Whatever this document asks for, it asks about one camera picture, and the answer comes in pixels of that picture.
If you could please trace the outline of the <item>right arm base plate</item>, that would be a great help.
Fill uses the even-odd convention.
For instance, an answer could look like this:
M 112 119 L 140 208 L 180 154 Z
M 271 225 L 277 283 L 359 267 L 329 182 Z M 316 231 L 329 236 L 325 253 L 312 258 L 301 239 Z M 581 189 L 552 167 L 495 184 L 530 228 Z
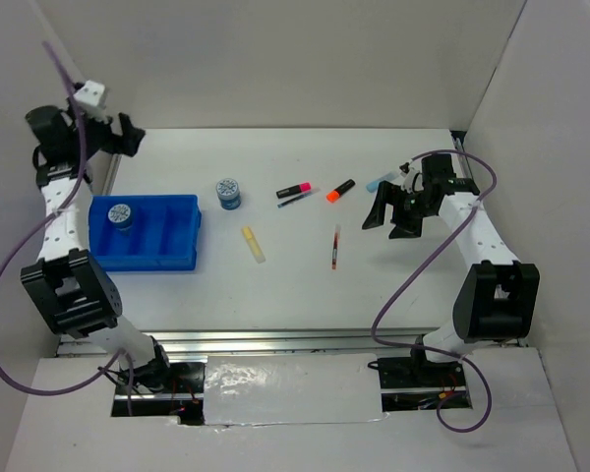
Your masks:
M 459 363 L 431 363 L 422 357 L 379 358 L 368 364 L 379 375 L 382 389 L 457 389 L 466 386 Z

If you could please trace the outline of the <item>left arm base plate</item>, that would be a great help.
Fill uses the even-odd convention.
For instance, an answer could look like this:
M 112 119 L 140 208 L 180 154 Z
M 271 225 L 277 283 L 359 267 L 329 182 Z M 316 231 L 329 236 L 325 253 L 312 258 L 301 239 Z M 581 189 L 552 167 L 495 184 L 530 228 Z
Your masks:
M 198 403 L 204 397 L 206 364 L 204 362 L 173 362 L 169 370 L 159 377 L 139 379 L 134 374 L 130 389 L 137 399 L 188 400 Z

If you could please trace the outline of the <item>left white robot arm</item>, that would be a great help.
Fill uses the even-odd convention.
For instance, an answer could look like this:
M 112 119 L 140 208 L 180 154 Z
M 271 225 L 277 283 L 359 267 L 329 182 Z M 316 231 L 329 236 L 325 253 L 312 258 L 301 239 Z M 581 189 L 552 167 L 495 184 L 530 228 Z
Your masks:
M 164 349 L 124 317 L 116 285 L 89 251 L 88 161 L 99 151 L 134 156 L 145 131 L 120 114 L 115 134 L 109 117 L 55 105 L 31 110 L 26 120 L 38 140 L 32 161 L 46 220 L 37 260 L 22 268 L 21 283 L 53 333 L 119 353 L 122 381 L 167 390 L 175 370 Z

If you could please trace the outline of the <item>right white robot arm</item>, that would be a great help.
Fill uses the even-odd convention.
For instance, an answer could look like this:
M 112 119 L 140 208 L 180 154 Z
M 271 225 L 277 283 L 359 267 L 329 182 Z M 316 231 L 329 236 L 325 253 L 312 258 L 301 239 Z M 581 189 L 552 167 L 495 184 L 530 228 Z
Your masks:
M 401 166 L 397 185 L 383 180 L 362 227 L 384 224 L 392 210 L 392 239 L 417 239 L 423 222 L 438 217 L 449 236 L 427 258 L 433 262 L 448 246 L 456 245 L 467 274 L 451 309 L 451 318 L 419 337 L 411 348 L 409 373 L 420 385 L 433 384 L 451 363 L 478 347 L 526 337 L 531 328 L 540 272 L 524 263 L 506 245 L 490 220 L 481 191 L 471 178 L 456 175 L 452 149 L 425 152 Z

